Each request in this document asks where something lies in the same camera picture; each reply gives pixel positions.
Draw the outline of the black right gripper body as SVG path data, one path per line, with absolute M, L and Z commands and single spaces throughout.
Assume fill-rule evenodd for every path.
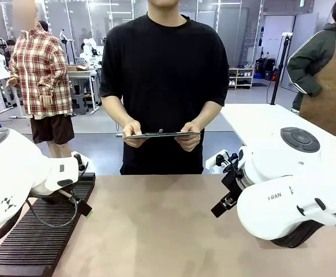
M 227 166 L 224 171 L 226 175 L 222 179 L 222 184 L 228 189 L 227 196 L 238 199 L 243 188 L 238 184 L 243 178 L 243 172 L 236 166 Z

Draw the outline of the black clipboard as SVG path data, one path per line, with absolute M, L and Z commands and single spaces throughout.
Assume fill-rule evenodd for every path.
M 196 136 L 201 135 L 200 132 L 170 132 L 164 133 L 162 129 L 156 133 L 144 133 L 144 134 L 133 134 L 128 136 L 128 139 L 148 139 L 148 138 L 159 138 L 159 137 L 181 137 L 181 136 Z

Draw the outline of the person's right forearm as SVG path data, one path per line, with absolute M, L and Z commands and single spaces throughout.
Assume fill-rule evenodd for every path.
M 108 115 L 123 128 L 134 121 L 134 119 L 126 112 L 124 105 L 118 97 L 103 97 L 102 105 Z

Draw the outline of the person's left forearm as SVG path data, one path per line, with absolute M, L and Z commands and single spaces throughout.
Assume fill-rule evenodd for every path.
M 188 130 L 190 132 L 201 132 L 215 119 L 215 117 L 221 112 L 221 109 L 221 105 L 212 101 L 207 101 L 199 115 L 188 123 Z

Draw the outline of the black slotted PCB rack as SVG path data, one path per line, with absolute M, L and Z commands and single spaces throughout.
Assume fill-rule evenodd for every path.
M 94 173 L 85 173 L 73 186 L 75 195 L 87 203 L 95 181 Z M 80 216 L 83 216 L 75 213 L 71 205 L 49 204 L 42 199 L 32 206 L 49 224 L 69 224 L 60 228 L 48 227 L 27 211 L 0 244 L 0 277 L 51 277 Z

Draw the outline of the person's left hand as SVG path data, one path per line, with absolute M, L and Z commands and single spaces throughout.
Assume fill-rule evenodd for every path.
M 181 133 L 193 132 L 192 135 L 175 137 L 175 141 L 179 143 L 181 148 L 187 152 L 192 152 L 201 141 L 200 126 L 195 122 L 187 122 L 181 129 Z

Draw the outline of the person's right hand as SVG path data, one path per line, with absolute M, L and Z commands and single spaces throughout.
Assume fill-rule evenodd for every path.
M 140 136 L 142 135 L 140 129 L 140 123 L 134 119 L 129 120 L 124 128 L 123 128 L 123 138 L 124 142 L 133 148 L 138 148 L 142 146 L 146 141 L 147 138 L 133 138 L 133 136 Z

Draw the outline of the grey step stool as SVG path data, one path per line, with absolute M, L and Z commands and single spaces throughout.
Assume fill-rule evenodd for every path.
M 88 106 L 84 94 L 72 95 L 72 109 L 77 115 L 86 115 Z

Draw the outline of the white standing desk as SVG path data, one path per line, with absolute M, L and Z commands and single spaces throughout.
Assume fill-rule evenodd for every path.
M 89 67 L 84 72 L 68 72 L 72 94 L 84 94 L 89 115 L 95 114 L 101 105 L 99 96 L 100 70 Z

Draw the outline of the black tripod pole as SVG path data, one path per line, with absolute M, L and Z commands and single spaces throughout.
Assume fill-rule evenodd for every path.
M 284 42 L 283 42 L 282 54 L 281 54 L 280 62 L 279 62 L 279 65 L 278 65 L 277 77 L 276 77 L 276 81 L 275 81 L 275 84 L 274 84 L 274 89 L 273 89 L 273 92 L 272 92 L 272 97 L 271 97 L 271 102 L 270 102 L 271 105 L 275 104 L 275 99 L 276 99 L 276 96 L 277 96 L 277 90 L 278 90 L 279 82 L 280 82 L 280 79 L 281 79 L 281 73 L 283 71 L 283 67 L 284 67 L 284 63 L 285 63 L 285 57 L 286 57 L 286 53 L 288 51 L 289 43 L 292 39 L 292 36 L 293 36 L 293 32 L 284 32 L 282 34 L 282 37 L 285 38 L 285 39 L 284 39 Z

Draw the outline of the mannequin in plaid shirt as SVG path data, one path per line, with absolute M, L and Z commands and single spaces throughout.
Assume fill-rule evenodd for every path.
M 47 143 L 51 156 L 71 156 L 72 98 L 59 39 L 38 20 L 38 0 L 13 0 L 14 24 L 21 31 L 9 62 L 9 87 L 21 89 L 34 143 Z

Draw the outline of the person in black t-shirt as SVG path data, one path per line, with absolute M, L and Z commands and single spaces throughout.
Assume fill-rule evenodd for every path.
M 107 34 L 100 97 L 118 97 L 142 134 L 180 132 L 207 101 L 224 106 L 225 47 L 213 28 L 180 13 L 180 0 L 147 3 L 147 14 Z M 192 152 L 174 137 L 148 138 L 138 148 L 124 142 L 120 173 L 201 174 L 204 130 Z

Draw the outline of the person in brown apron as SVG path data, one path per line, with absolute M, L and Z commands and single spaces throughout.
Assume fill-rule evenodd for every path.
M 292 111 L 336 136 L 336 2 L 332 18 L 290 56 L 287 70 L 298 90 Z

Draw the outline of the white background humanoid robot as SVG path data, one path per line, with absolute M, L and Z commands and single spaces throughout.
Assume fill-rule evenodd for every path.
M 79 57 L 84 59 L 86 63 L 90 63 L 99 55 L 99 51 L 96 47 L 96 41 L 94 41 L 93 38 L 84 39 L 81 44 L 81 53 Z

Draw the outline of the seated background person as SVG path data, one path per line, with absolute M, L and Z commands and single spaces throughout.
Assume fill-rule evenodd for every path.
M 7 48 L 5 50 L 5 60 L 6 60 L 6 65 L 9 66 L 9 61 L 11 59 L 11 56 L 13 54 L 13 51 L 14 51 L 14 47 L 16 45 L 16 42 L 14 40 L 7 40 L 6 41 L 6 44 L 7 44 Z

